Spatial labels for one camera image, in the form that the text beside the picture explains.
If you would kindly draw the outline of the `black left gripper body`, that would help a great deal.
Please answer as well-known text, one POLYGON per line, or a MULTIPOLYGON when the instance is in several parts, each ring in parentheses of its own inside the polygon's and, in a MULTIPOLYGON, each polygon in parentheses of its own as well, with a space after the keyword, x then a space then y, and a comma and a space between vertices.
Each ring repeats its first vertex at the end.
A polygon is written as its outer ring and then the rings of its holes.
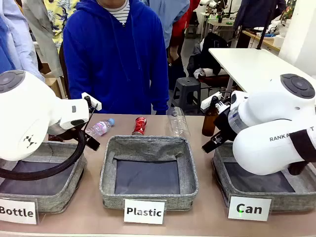
POLYGON ((63 142, 72 139, 75 139, 78 142, 83 141, 86 143, 86 135, 82 130, 82 126, 73 127, 59 135, 48 135, 48 141, 63 142))

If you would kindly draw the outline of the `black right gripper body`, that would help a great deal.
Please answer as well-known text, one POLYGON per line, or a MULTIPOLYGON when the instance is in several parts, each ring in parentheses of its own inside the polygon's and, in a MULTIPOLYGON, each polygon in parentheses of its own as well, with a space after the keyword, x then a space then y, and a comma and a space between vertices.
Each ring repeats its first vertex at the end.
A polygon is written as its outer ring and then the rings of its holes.
POLYGON ((228 115, 230 109, 227 108, 221 112, 215 119, 214 124, 219 129, 219 132, 215 135, 215 141, 217 143, 224 143, 226 141, 234 141, 237 134, 233 131, 229 125, 228 115))

